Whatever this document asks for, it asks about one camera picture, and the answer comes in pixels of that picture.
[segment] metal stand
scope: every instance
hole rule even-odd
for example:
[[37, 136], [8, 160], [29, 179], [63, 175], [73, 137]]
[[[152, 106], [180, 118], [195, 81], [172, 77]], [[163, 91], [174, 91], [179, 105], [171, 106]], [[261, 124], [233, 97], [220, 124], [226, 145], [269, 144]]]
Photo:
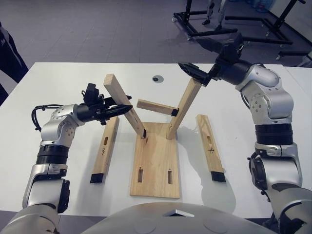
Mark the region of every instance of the metal stand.
[[186, 3], [186, 9], [184, 12], [175, 12], [172, 18], [172, 22], [179, 22], [179, 24], [187, 32], [187, 40], [190, 40], [191, 37], [204, 37], [211, 35], [219, 35], [226, 33], [235, 33], [237, 32], [236, 28], [233, 29], [218, 29], [213, 31], [198, 32], [190, 23], [189, 19], [192, 15], [206, 15], [207, 11], [191, 11], [191, 5], [193, 0], [188, 0]]
[[308, 51], [280, 51], [276, 60], [280, 60], [280, 58], [284, 56], [306, 56], [308, 53]]
[[293, 6], [296, 4], [296, 2], [299, 1], [302, 4], [305, 4], [306, 2], [303, 0], [291, 0], [281, 16], [276, 20], [276, 22], [273, 24], [271, 21], [269, 21], [267, 18], [257, 18], [257, 17], [238, 17], [238, 16], [226, 16], [225, 20], [251, 20], [251, 21], [261, 21], [262, 26], [266, 26], [269, 30], [266, 33], [266, 37], [268, 37], [271, 33], [273, 33], [278, 39], [270, 39], [270, 38], [253, 38], [253, 37], [243, 37], [244, 41], [255, 41], [255, 42], [262, 42], [262, 43], [271, 43], [271, 44], [280, 44], [280, 47], [285, 47], [285, 45], [291, 45], [293, 42], [288, 39], [281, 31], [280, 27], [285, 21], [285, 17], [288, 15], [288, 13], [291, 11]]

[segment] wooden board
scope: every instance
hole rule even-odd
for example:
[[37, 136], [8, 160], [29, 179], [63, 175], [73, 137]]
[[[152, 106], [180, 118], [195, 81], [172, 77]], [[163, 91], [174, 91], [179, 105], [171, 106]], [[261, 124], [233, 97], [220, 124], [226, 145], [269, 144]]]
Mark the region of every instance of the wooden board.
[[[118, 80], [116, 79], [114, 74], [107, 74], [104, 80], [104, 87], [107, 89], [109, 94], [112, 96], [113, 100], [117, 105], [131, 105], [130, 101], [128, 100], [125, 92], [123, 91], [121, 85], [119, 84]], [[140, 120], [137, 116], [136, 111], [132, 108], [130, 111], [125, 113], [125, 116], [135, 132], [141, 137], [144, 138], [145, 129]]]
[[152, 101], [146, 101], [142, 99], [139, 99], [137, 101], [136, 107], [149, 110], [149, 111], [155, 111], [155, 112], [166, 114], [166, 115], [173, 115], [173, 116], [175, 112], [176, 113], [178, 112], [178, 109], [176, 107], [166, 106], [163, 104], [159, 104], [159, 103], [152, 102]]
[[97, 158], [94, 163], [90, 183], [101, 183], [103, 177], [107, 174], [109, 162], [112, 156], [116, 133], [119, 124], [119, 117], [110, 118], [107, 121], [98, 148]]
[[177, 106], [179, 112], [176, 117], [172, 117], [170, 125], [167, 129], [167, 139], [173, 139], [176, 136], [177, 128], [182, 122], [186, 112], [189, 110], [194, 98], [200, 90], [201, 83], [196, 79], [191, 78], [188, 86], [186, 87], [184, 94], [181, 98], [179, 105]]
[[212, 176], [213, 172], [223, 174], [223, 167], [208, 117], [206, 115], [197, 115], [196, 120], [204, 146], [209, 171], [212, 173]]
[[176, 138], [166, 139], [168, 123], [143, 123], [136, 137], [130, 195], [180, 198]]

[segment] handwritten marking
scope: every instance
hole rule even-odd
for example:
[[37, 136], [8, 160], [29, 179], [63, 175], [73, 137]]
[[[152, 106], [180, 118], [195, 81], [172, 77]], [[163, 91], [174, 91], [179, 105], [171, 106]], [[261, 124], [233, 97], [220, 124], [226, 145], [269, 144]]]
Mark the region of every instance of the handwritten marking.
[[208, 151], [210, 151], [210, 153], [212, 154], [215, 150], [212, 147], [210, 147]]

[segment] black pants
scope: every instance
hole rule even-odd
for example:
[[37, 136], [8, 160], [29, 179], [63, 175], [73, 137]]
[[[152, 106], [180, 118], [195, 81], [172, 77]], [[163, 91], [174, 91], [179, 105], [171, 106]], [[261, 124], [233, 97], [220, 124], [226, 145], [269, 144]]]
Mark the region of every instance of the black pants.
[[[0, 27], [0, 70], [19, 83], [28, 68], [19, 55], [11, 35]], [[8, 97], [8, 93], [0, 84], [0, 105]]]

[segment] gray floor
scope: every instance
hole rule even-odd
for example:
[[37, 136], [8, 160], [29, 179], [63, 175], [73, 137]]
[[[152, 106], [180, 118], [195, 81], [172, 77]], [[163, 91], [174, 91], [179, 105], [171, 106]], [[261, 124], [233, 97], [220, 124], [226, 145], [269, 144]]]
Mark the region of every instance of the gray floor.
[[[204, 10], [206, 4], [206, 0], [195, 0], [192, 10]], [[1, 0], [0, 20], [29, 68], [41, 61], [213, 63], [216, 53], [187, 41], [181, 27], [171, 22], [173, 12], [184, 11], [185, 5], [186, 0]], [[201, 25], [204, 16], [193, 16], [191, 22], [198, 31], [212, 30], [217, 26], [216, 13], [206, 27]], [[274, 21], [271, 15], [258, 13], [244, 2], [230, 2], [226, 15], [260, 16]], [[236, 27], [246, 36], [263, 37], [266, 33], [258, 22], [224, 21], [223, 25]], [[294, 42], [284, 50], [311, 50], [286, 26], [282, 30]], [[280, 50], [279, 45], [254, 42], [245, 46], [242, 59], [286, 66], [301, 61], [298, 57], [276, 61]], [[16, 85], [1, 72], [0, 82], [8, 92]], [[13, 215], [0, 212], [0, 230]], [[101, 219], [62, 216], [60, 226], [64, 233], [79, 233]]]

